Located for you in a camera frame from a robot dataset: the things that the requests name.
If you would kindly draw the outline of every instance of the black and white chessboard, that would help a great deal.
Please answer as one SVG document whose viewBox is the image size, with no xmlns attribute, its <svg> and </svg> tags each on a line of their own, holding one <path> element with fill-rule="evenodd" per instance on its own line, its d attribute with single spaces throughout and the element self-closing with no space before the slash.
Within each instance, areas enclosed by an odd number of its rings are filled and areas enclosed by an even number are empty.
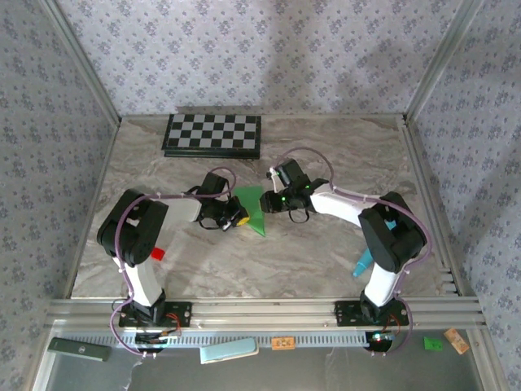
<svg viewBox="0 0 521 391">
<path fill-rule="evenodd" d="M 261 157 L 260 116 L 172 114 L 164 135 L 168 157 Z"/>
</svg>

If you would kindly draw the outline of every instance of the orange tag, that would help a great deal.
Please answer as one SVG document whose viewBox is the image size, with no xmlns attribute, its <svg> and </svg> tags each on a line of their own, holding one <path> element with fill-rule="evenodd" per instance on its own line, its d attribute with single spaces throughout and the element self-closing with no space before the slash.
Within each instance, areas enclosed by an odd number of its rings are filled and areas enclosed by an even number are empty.
<svg viewBox="0 0 521 391">
<path fill-rule="evenodd" d="M 294 336 L 276 336 L 271 339 L 271 349 L 273 350 L 292 350 L 294 348 Z"/>
<path fill-rule="evenodd" d="M 445 337 L 449 340 L 450 344 L 456 349 L 456 351 L 460 354 L 464 354 L 471 347 L 465 342 L 462 336 L 459 335 L 459 332 L 455 328 L 450 328 L 446 332 L 444 332 Z"/>
</svg>

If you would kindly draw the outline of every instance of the wall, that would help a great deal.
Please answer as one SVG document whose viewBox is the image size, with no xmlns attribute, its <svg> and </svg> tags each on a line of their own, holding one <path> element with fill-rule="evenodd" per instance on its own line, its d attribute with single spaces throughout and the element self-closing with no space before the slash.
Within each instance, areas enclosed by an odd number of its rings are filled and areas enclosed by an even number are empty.
<svg viewBox="0 0 521 391">
<path fill-rule="evenodd" d="M 37 2 L 0 6 L 0 389 L 61 297 L 112 129 Z"/>
<path fill-rule="evenodd" d="M 512 389 L 521 389 L 521 4 L 486 0 L 418 128 Z"/>
<path fill-rule="evenodd" d="M 120 115 L 404 112 L 459 2 L 59 0 Z"/>
</svg>

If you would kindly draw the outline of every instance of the black mounting bracket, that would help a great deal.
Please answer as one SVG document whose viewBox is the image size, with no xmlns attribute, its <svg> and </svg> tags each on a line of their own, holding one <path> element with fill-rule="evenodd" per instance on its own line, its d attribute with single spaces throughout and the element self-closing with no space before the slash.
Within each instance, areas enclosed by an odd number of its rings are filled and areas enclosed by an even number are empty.
<svg viewBox="0 0 521 391">
<path fill-rule="evenodd" d="M 136 311 L 132 303 L 124 306 L 120 314 L 120 327 L 154 327 L 154 328 L 176 328 L 177 322 L 175 319 L 169 318 L 167 314 L 175 314 L 179 319 L 181 327 L 189 327 L 192 316 L 192 303 L 189 301 L 166 301 L 164 303 L 163 316 L 153 322 L 147 316 Z"/>
<path fill-rule="evenodd" d="M 407 317 L 407 309 L 405 305 L 398 300 L 389 302 L 389 306 L 376 322 L 371 322 L 361 312 L 360 300 L 342 300 L 335 303 L 336 325 L 338 327 L 349 326 L 397 326 L 394 316 L 398 319 L 400 326 L 409 326 L 409 318 Z"/>
</svg>

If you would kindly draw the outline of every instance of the yellow object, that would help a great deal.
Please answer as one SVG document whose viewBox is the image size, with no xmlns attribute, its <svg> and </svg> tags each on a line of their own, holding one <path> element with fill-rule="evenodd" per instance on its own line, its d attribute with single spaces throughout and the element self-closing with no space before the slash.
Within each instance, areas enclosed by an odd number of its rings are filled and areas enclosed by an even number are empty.
<svg viewBox="0 0 521 391">
<path fill-rule="evenodd" d="M 449 340 L 450 344 L 460 354 L 464 354 L 468 349 L 471 348 L 465 342 L 462 336 L 459 335 L 459 332 L 455 328 L 450 328 L 449 330 L 444 332 L 444 336 Z"/>
<path fill-rule="evenodd" d="M 250 221 L 250 217 L 249 217 L 249 216 L 248 216 L 248 217 L 243 217 L 243 218 L 241 218 L 240 221 L 237 223 L 237 226 L 241 226 L 241 225 L 243 225 L 243 224 L 246 224 L 246 223 L 249 222 L 249 221 Z"/>
<path fill-rule="evenodd" d="M 271 349 L 273 350 L 293 350 L 294 348 L 294 336 L 276 336 L 271 339 Z"/>
</svg>

